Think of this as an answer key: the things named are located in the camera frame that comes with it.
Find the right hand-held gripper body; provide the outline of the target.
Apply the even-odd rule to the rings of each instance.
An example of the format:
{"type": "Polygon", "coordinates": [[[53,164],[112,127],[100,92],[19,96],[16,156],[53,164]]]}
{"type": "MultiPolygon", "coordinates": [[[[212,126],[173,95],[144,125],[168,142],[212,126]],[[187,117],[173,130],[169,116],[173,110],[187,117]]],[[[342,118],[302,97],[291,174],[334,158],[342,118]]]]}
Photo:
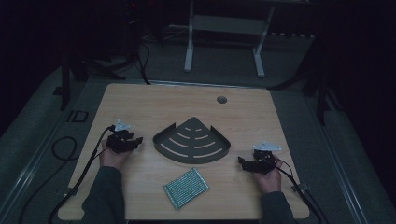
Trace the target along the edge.
{"type": "Polygon", "coordinates": [[[268,174],[276,168],[274,151],[280,151],[282,147],[267,141],[263,141],[253,147],[254,161],[250,164],[249,171],[253,173],[268,174]]]}

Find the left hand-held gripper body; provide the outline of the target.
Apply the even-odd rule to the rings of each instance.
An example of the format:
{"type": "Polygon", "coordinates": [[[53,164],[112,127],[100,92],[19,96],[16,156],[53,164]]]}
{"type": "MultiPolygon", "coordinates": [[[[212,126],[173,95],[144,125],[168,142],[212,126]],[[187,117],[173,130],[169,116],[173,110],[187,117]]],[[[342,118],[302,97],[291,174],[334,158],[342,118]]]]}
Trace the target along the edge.
{"type": "Polygon", "coordinates": [[[134,139],[124,139],[124,134],[130,131],[131,126],[119,119],[110,127],[111,135],[107,138],[106,146],[116,153],[132,151],[134,139]]]}

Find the person's left hand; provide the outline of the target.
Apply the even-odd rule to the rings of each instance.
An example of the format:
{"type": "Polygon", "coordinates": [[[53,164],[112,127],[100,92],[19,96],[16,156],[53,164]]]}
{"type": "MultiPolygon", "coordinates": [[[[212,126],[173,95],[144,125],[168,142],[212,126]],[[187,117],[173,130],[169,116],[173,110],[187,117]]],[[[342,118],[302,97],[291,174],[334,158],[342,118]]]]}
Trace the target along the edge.
{"type": "Polygon", "coordinates": [[[112,167],[120,171],[130,155],[131,151],[116,153],[112,149],[105,147],[99,155],[100,165],[112,167]]]}

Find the person's right hand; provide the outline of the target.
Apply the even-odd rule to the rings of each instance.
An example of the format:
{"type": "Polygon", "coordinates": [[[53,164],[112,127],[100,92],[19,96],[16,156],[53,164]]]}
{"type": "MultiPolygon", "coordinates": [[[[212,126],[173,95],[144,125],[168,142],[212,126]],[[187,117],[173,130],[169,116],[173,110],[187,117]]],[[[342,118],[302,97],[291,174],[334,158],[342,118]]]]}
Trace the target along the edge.
{"type": "Polygon", "coordinates": [[[279,159],[276,159],[276,167],[268,174],[252,174],[263,194],[281,191],[281,173],[279,172],[279,168],[281,166],[282,162],[279,159]]]}

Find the dark grey corner shelf tray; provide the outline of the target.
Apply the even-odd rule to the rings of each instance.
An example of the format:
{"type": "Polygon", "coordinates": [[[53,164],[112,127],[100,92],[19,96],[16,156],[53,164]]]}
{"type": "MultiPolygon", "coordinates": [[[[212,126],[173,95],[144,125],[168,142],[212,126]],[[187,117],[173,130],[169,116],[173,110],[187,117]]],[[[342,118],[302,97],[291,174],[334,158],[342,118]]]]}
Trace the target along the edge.
{"type": "Polygon", "coordinates": [[[231,143],[215,127],[207,128],[192,117],[175,123],[153,137],[154,148],[167,159],[186,164],[205,164],[224,158],[231,143]]]}

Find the green grid tray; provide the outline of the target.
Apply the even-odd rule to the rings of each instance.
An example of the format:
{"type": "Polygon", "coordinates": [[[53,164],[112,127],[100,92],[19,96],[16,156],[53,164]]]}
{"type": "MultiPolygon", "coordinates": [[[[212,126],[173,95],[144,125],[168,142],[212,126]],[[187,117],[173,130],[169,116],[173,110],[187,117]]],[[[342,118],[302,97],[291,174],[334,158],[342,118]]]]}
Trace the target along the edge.
{"type": "Polygon", "coordinates": [[[176,210],[209,190],[203,176],[197,168],[191,168],[188,172],[163,186],[164,192],[176,210]]]}

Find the black metal stand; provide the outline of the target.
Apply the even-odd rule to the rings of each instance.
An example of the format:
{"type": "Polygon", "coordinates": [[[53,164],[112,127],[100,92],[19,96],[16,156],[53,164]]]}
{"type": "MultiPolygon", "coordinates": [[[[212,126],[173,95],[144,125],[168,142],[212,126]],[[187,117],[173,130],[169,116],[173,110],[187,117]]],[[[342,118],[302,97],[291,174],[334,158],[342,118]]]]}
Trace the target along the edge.
{"type": "Polygon", "coordinates": [[[318,95],[316,117],[319,123],[325,125],[325,111],[329,109],[326,102],[328,95],[328,85],[332,72],[331,54],[326,44],[319,38],[315,38],[303,57],[293,77],[281,82],[275,86],[269,87],[269,90],[280,91],[287,87],[305,80],[302,87],[303,96],[312,97],[315,93],[318,95]]]}
{"type": "Polygon", "coordinates": [[[86,82],[88,80],[88,72],[86,67],[90,66],[96,70],[99,74],[110,77],[116,80],[124,80],[124,77],[116,75],[114,71],[117,68],[125,67],[132,61],[127,59],[125,62],[117,63],[115,65],[104,66],[99,64],[93,57],[82,51],[68,49],[61,53],[61,69],[62,69],[62,86],[60,87],[60,95],[62,96],[62,103],[60,110],[66,109],[70,98],[70,73],[73,73],[77,81],[86,82]]]}

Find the white desk frame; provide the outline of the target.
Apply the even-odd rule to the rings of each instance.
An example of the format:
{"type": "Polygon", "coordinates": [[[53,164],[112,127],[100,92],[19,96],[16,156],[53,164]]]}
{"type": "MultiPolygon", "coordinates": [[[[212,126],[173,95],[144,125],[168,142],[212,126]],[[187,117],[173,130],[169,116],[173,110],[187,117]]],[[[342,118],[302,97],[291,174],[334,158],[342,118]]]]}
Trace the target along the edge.
{"type": "Polygon", "coordinates": [[[194,0],[189,5],[188,44],[185,56],[184,71],[190,72],[193,62],[193,32],[210,31],[229,34],[258,35],[259,43],[252,49],[253,60],[257,77],[265,77],[262,64],[262,48],[268,35],[269,26],[275,12],[274,7],[269,7],[264,20],[240,19],[233,17],[209,16],[194,12],[194,0]]]}

